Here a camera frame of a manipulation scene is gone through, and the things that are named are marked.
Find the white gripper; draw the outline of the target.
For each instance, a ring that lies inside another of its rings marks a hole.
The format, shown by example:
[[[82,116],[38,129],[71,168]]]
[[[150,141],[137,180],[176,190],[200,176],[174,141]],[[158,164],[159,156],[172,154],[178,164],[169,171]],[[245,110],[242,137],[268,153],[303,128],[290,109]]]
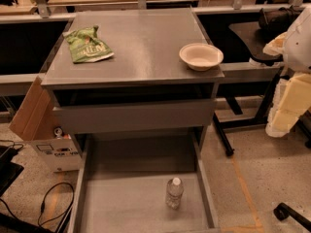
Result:
[[[281,79],[274,92],[265,132],[281,138],[311,108],[311,75],[297,73],[288,81]]]

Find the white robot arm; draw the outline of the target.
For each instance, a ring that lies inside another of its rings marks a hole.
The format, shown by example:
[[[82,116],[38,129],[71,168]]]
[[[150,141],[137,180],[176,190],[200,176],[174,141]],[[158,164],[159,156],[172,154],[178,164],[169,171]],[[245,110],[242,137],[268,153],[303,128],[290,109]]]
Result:
[[[306,7],[289,29],[267,44],[264,53],[283,55],[285,67],[294,71],[275,88],[265,132],[270,137],[288,134],[311,108],[311,7]]]

